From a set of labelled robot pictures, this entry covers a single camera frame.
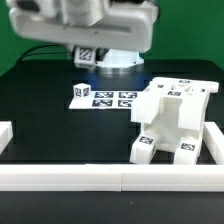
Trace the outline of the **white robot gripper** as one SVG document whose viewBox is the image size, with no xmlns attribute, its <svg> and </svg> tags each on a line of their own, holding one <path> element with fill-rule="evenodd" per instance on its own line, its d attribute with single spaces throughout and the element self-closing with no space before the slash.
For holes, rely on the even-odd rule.
<svg viewBox="0 0 224 224">
<path fill-rule="evenodd" d="M 159 7 L 151 0 L 6 0 L 23 38 L 146 52 Z"/>
</svg>

